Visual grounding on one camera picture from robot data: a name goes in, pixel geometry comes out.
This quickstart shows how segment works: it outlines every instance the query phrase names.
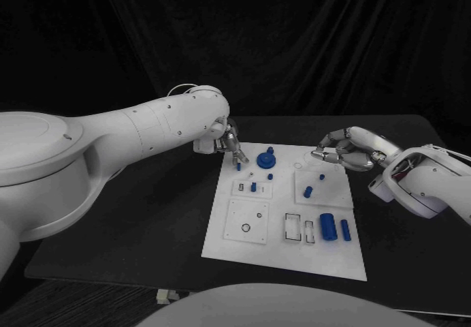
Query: white board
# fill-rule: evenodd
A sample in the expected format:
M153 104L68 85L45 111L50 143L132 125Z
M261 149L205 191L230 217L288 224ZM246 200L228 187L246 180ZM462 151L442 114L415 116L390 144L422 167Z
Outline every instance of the white board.
M266 152L268 146L274 148L277 164L271 169L265 170L256 165L256 156ZM313 147L308 146L242 143L242 150L251 163L248 165L242 164L241 171L232 165L232 153L226 153L223 157L202 257L366 281L359 233L353 217L353 203L350 202L349 178L344 168L340 165L311 160L310 151ZM324 180L334 183L321 185L337 186L334 188L333 186L325 187L324 190L320 187L315 192L324 193L325 196L331 193L331 198L341 200L343 208L338 207L338 202L336 202L337 206L333 207L324 206L325 203L301 203L302 200L297 200L297 187L300 188L298 193L305 188L300 184L300 181L304 181L300 176L298 182L295 182L297 171L301 172L298 173L300 176L304 175L304 172L310 172L305 176L310 176L311 180L318 178L320 173L325 175ZM268 179L268 174L272 174L272 180ZM239 181L243 181L245 188L255 182L256 191L259 191L261 185L271 184L266 195L251 194L251 190L243 195L236 195L239 188L235 189L235 185L239 185ZM243 207L241 201L249 201L248 204L251 204L246 206L246 212L245 209L241 209L241 214L236 215L235 219L230 218L229 214L232 200L236 201L241 208ZM268 204L266 237L264 237L264 241L261 240L261 234L256 234L262 233L264 228L253 230L252 238L252 236L248 236L252 235L251 232L243 232L242 226L239 226L243 225L243 215L253 219L253 208L259 210L262 204ZM285 240L287 213L300 215L301 241ZM321 237L318 216L323 213L334 215L337 240L327 241ZM351 241L343 239L341 219L349 222ZM313 222L313 228L307 229L310 221ZM225 238L226 228L236 232L232 239L228 238L230 236ZM307 242L305 233L308 233L308 239L315 241L314 243Z

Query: black curtain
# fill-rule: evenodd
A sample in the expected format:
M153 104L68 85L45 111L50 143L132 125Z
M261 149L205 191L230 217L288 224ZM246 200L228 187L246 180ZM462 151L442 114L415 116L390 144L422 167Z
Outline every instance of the black curtain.
M422 114L465 147L467 0L112 5L158 96L194 82L232 115Z

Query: blue block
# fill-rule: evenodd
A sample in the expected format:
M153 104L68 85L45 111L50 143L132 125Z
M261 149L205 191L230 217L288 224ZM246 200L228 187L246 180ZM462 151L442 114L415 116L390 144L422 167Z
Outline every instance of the blue block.
M346 219L341 219L340 224L341 224L341 231L343 231L343 239L349 241L349 240L351 240L350 229L349 229L349 221Z
M325 240L337 240L337 228L331 213L321 214L321 237Z
M308 199L311 197L311 193L313 193L313 188L311 186L307 187L307 190L304 191L304 198Z

